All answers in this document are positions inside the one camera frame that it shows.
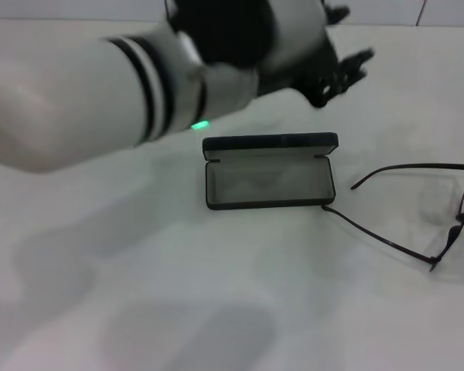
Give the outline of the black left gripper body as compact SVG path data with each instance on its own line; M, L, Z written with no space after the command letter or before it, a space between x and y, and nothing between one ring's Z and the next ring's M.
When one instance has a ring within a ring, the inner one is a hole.
M300 60L276 72L259 73L257 97L283 89L297 90L314 108L325 107L341 93L339 59L327 34Z

